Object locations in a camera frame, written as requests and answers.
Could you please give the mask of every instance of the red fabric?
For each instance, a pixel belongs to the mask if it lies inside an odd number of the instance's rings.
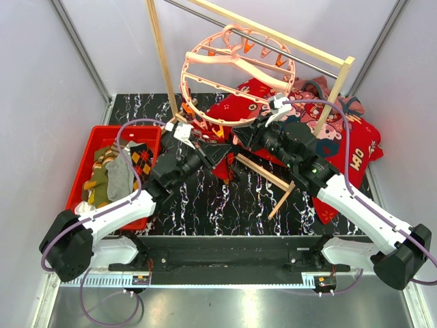
[[[315,81],[321,87],[324,98],[327,98],[326,94],[328,94],[330,90],[327,87],[326,79],[321,77]],[[295,82],[289,99],[319,99],[317,97],[318,92],[312,85],[306,86],[305,91],[301,91],[296,87],[302,87],[304,83],[305,80],[297,80],[297,82]],[[270,87],[257,79],[251,79],[239,85],[238,89],[261,98],[269,98],[276,93],[275,90],[270,89]],[[341,104],[338,100],[336,100],[336,104],[341,108]],[[314,130],[323,107],[324,105],[321,104],[294,105],[293,110],[291,110],[282,121],[284,124],[289,122],[302,122],[307,124],[311,130]],[[369,162],[375,161],[383,156],[383,152],[379,147],[381,136],[375,127],[359,117],[364,113],[364,108],[358,101],[354,101],[350,105],[349,110],[350,113],[347,115],[348,125],[350,127],[349,179],[355,187],[360,187]],[[263,115],[269,111],[270,109],[266,105],[255,104],[249,99],[231,94],[218,105],[212,106],[208,111],[208,116],[227,121],[238,121],[241,118],[252,118],[259,114]],[[218,127],[213,124],[208,124],[208,126],[209,128],[214,127],[214,129],[218,129]],[[332,163],[341,173],[344,173],[344,158],[346,155],[346,131],[344,127],[343,119],[339,114],[330,114],[318,135],[319,140],[316,150],[320,156],[323,156]],[[223,130],[225,132],[225,139],[228,139],[231,135],[231,128],[224,126]],[[264,149],[255,152],[255,154],[273,163],[282,165],[279,160]],[[219,178],[226,180],[229,178],[228,163],[222,161],[213,173]],[[338,213],[334,208],[331,208],[316,198],[313,198],[313,203],[320,220],[325,224],[330,222]]]

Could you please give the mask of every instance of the gray wall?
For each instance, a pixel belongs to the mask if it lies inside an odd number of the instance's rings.
[[[62,0],[71,15],[94,65],[108,90],[114,93],[166,92],[144,0]],[[218,21],[229,23],[187,1],[177,0]],[[293,38],[316,46],[345,59],[356,61],[345,83],[348,90],[374,40],[381,30],[395,0],[210,0]],[[163,40],[168,52],[171,78],[179,90],[180,71],[185,53],[220,28],[155,0]],[[248,56],[259,59],[261,47],[255,46]],[[315,64],[335,71],[315,59],[299,54]],[[269,54],[270,63],[276,55]],[[237,86],[248,75],[236,69],[208,66],[197,70],[207,78]],[[300,77],[320,74],[298,65]],[[216,89],[191,82],[193,92],[216,92]]]
[[[434,232],[437,253],[437,1],[410,1],[358,96],[382,134],[385,156],[376,175],[387,210]],[[419,272],[437,279],[428,263]],[[423,287],[437,323],[437,287]]]
[[[29,327],[38,245],[65,206],[104,103],[49,1],[0,1],[0,318]]]

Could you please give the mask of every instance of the reflective floor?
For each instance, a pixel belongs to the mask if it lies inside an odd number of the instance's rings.
[[[351,277],[339,277],[339,289],[351,282]],[[113,288],[86,288],[86,308],[92,308],[114,291]],[[375,276],[364,276],[350,293],[333,298],[314,297],[307,290],[291,292],[149,289],[141,293],[145,306],[142,318],[140,308],[127,327],[413,327],[402,292],[390,289]],[[128,318],[134,308],[133,299],[118,295],[91,311],[91,315],[114,324]],[[82,315],[79,289],[61,287],[49,327],[99,326]]]

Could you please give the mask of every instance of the gray sock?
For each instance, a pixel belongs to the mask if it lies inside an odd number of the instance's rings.
[[[126,148],[123,149],[123,153],[130,159],[130,153]],[[123,157],[119,154],[114,161],[107,164],[106,168],[108,170],[109,200],[115,202],[131,194],[134,184],[134,174],[127,166]]]

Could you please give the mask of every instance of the black marble tabletop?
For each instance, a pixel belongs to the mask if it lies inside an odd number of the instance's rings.
[[[193,94],[197,107],[208,109],[224,99],[224,94]],[[178,106],[181,97],[177,95]],[[154,118],[163,122],[171,118],[167,94],[118,94],[109,124],[121,125],[136,118]],[[183,144],[170,141],[164,151],[184,156]],[[257,156],[248,157],[270,172],[290,181],[287,170]],[[324,225],[318,218],[311,197],[295,189],[273,219],[268,214],[284,191],[265,178],[236,163],[240,182],[226,185],[207,169],[199,170],[181,187],[168,208],[149,218],[149,235],[314,235],[363,234],[343,215]],[[371,197],[365,178],[360,190]]]

